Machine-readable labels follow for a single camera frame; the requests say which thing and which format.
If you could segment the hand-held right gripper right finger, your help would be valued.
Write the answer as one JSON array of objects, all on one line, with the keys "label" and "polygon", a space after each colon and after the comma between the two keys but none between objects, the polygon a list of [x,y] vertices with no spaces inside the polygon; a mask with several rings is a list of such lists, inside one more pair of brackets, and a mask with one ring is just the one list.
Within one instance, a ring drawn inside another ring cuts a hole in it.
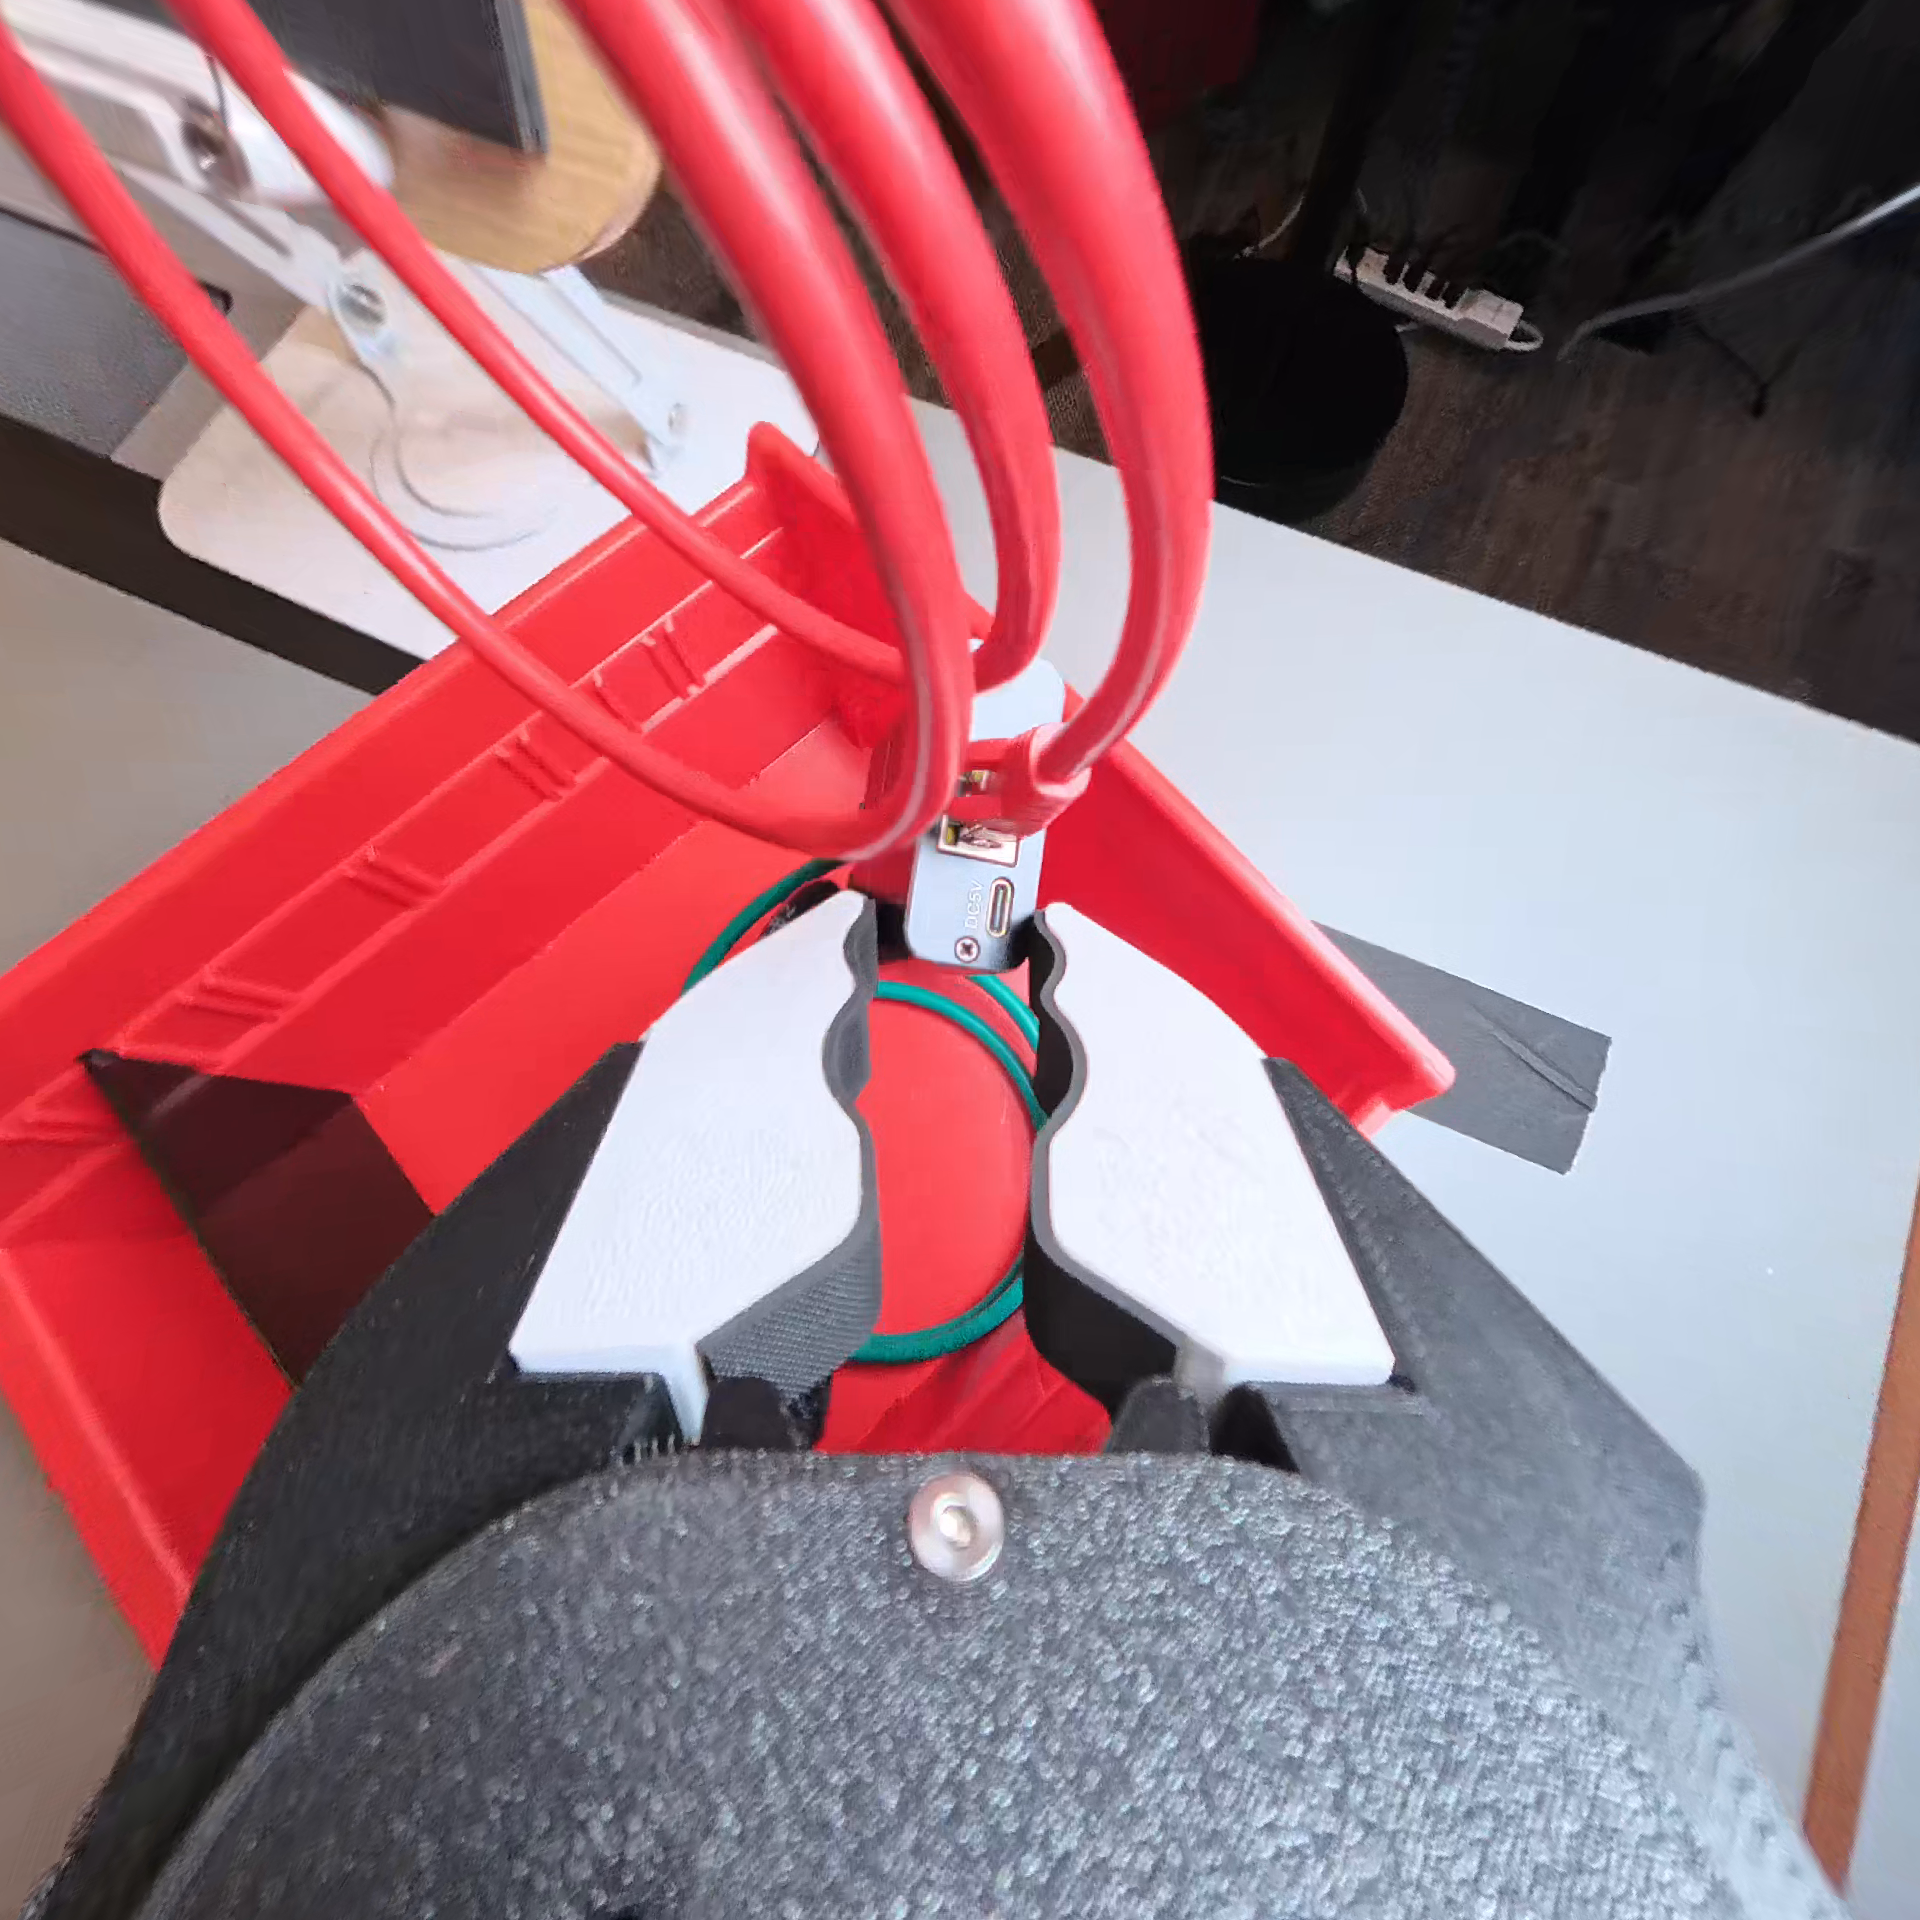
[{"label": "hand-held right gripper right finger", "polygon": [[1032,924],[1025,1326],[1100,1404],[1381,1388],[1397,1357],[1260,1044],[1080,908]]}]

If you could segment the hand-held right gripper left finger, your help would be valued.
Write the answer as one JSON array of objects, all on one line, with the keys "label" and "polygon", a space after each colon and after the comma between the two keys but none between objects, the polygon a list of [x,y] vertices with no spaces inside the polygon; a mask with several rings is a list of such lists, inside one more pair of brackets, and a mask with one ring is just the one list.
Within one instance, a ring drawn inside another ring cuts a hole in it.
[{"label": "hand-held right gripper left finger", "polygon": [[833,894],[667,1008],[513,1333],[527,1377],[653,1377],[684,1434],[722,1381],[823,1388],[881,1316],[877,914]]}]

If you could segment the dark grey ethernet adapter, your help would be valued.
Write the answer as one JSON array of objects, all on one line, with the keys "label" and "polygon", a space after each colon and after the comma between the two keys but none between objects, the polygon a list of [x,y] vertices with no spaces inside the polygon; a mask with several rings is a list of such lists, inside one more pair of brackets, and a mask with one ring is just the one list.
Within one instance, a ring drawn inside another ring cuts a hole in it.
[{"label": "dark grey ethernet adapter", "polygon": [[[1037,659],[975,697],[971,739],[1018,739],[1065,717],[1065,681]],[[1025,961],[1025,926],[1040,905],[1048,830],[1016,836],[947,811],[915,843],[904,944],[909,955],[963,971],[1004,974]]]}]

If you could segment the red plastic bin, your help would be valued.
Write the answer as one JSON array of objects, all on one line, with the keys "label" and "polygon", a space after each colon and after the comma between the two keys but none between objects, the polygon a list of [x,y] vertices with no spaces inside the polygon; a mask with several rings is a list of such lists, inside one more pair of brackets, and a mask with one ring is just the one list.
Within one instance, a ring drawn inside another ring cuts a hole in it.
[{"label": "red plastic bin", "polygon": [[[773,586],[892,628],[841,486],[777,427],[698,520]],[[756,626],[632,520],[503,625],[733,792],[861,800],[893,694]],[[343,1094],[330,1118],[360,1113],[441,1211],[800,862],[672,806],[447,650],[5,974],[5,1398],[154,1666],[292,1388],[83,1054]],[[1139,747],[1048,835],[1040,899],[1186,976],[1364,1137],[1453,1083]],[[873,1043],[899,1347],[1018,1260],[1032,1134],[969,1033],[882,1004]]]}]

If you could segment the black tape strip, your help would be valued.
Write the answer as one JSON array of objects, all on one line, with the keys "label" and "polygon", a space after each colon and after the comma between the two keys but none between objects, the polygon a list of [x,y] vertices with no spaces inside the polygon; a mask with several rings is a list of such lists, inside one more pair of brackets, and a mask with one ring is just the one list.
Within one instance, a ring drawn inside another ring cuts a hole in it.
[{"label": "black tape strip", "polygon": [[1601,1104],[1613,1040],[1465,976],[1322,924],[1453,1068],[1415,1113],[1512,1160],[1569,1176]]}]

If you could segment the black bin divider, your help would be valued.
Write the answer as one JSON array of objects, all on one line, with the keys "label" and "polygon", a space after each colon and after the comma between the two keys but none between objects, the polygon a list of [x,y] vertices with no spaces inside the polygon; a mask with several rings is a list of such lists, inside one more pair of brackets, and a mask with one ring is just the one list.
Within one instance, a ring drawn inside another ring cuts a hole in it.
[{"label": "black bin divider", "polygon": [[306,1381],[435,1219],[356,1099],[107,1048],[80,1068],[277,1366]]}]

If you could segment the white metal stand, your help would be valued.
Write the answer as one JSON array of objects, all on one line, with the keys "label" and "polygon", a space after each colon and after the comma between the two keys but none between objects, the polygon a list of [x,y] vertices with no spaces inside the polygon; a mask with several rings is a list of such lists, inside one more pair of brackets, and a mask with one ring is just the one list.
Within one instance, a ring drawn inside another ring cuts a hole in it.
[{"label": "white metal stand", "polygon": [[[624,520],[626,505],[356,237],[236,69],[171,5],[5,5],[5,37],[225,307],[264,374],[481,609],[505,609]],[[373,123],[291,72],[328,130],[393,192],[393,157]],[[661,172],[644,212],[664,202]],[[549,273],[440,259],[676,508],[698,513],[744,478],[756,426],[816,450],[818,430],[777,363],[605,294],[583,275],[593,257]],[[203,377],[183,370],[130,414],[106,445],[160,478],[160,530],[187,558],[409,656],[449,642]]]}]

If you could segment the white power strip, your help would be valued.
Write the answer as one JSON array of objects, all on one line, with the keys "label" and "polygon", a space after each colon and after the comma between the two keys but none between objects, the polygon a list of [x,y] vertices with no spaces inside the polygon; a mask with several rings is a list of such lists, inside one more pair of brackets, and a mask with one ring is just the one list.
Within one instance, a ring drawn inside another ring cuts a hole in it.
[{"label": "white power strip", "polygon": [[1397,315],[1402,326],[1425,330],[1480,352],[1532,355],[1545,345],[1520,301],[1448,280],[1413,257],[1359,246],[1333,262],[1333,275]]}]

